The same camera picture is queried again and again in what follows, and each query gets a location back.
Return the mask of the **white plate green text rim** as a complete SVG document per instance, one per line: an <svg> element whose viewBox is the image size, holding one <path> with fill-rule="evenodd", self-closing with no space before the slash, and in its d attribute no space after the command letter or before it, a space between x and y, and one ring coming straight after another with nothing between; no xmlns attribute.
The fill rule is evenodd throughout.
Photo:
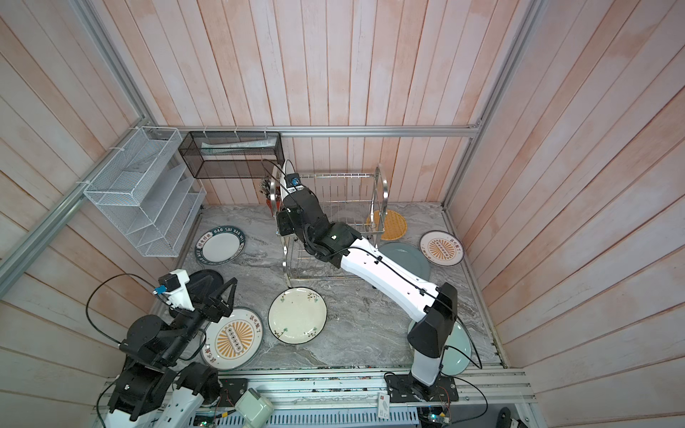
<svg viewBox="0 0 685 428"><path fill-rule="evenodd" d="M235 259L244 249L245 233L236 226L217 226L204 233L194 246L194 256L206 266L219 266Z"/></svg>

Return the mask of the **stainless steel dish rack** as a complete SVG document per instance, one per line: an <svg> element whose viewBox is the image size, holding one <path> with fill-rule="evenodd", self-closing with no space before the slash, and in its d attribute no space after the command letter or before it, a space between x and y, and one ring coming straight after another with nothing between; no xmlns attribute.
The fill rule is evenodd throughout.
<svg viewBox="0 0 685 428"><path fill-rule="evenodd" d="M292 162L262 164L288 285L355 278L341 269L347 248L360 238L376 248L385 231L389 185L381 168L300 174Z"/></svg>

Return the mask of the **white plate cloud line pattern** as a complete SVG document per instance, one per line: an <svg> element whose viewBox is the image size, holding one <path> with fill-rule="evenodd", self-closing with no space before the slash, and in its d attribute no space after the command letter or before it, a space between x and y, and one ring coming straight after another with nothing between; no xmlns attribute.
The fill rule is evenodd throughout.
<svg viewBox="0 0 685 428"><path fill-rule="evenodd" d="M276 199L281 199L284 195L287 195L287 191L282 186L285 179L285 169L276 160L267 160L267 164L271 168L271 193L274 194Z"/></svg>

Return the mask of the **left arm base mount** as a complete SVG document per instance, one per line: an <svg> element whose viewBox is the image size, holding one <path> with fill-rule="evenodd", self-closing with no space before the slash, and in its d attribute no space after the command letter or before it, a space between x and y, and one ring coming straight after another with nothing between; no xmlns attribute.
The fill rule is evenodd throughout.
<svg viewBox="0 0 685 428"><path fill-rule="evenodd" d="M186 388L191 397L201 397L201 405L233 407L248 390L246 378L219 379L217 376L186 376L179 378L176 390Z"/></svg>

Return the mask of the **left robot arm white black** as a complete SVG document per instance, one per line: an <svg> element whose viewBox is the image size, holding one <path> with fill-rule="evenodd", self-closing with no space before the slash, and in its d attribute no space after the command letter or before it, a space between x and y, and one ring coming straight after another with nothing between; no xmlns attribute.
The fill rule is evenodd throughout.
<svg viewBox="0 0 685 428"><path fill-rule="evenodd" d="M198 409L219 405L217 369L193 358L181 370L175 367L197 335L232 314L236 290L236 278L211 269L161 276L153 295L171 310L171 322L151 314L130 326L119 343L126 362L108 388L107 411L97 415L100 426L186 427Z"/></svg>

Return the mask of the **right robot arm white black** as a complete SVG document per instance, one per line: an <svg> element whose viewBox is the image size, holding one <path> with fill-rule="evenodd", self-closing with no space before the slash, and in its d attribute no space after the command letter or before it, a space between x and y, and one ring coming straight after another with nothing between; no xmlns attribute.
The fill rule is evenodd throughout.
<svg viewBox="0 0 685 428"><path fill-rule="evenodd" d="M363 279L410 316L414 321L408 333L414 350L410 374L426 387L434 385L457 321L458 290L412 275L356 229L331 222L317 196L304 185L282 185L276 223L280 235L295 235L309 255Z"/></svg>

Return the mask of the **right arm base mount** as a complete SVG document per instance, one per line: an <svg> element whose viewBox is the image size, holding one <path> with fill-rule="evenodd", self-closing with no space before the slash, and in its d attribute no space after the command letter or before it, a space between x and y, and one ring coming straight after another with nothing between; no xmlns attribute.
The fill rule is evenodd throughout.
<svg viewBox="0 0 685 428"><path fill-rule="evenodd" d="M423 385L411 374L385 372L384 380L391 403L458 401L457 387L448 376L438 376L432 386Z"/></svg>

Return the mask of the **large orange sunburst plate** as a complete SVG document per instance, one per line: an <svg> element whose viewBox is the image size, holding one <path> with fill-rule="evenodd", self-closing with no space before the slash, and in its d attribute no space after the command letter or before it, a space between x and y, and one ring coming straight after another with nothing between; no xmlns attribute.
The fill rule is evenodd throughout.
<svg viewBox="0 0 685 428"><path fill-rule="evenodd" d="M201 355L219 371L234 370L249 362L262 344L263 324L256 312L236 308L230 316L210 323Z"/></svg>

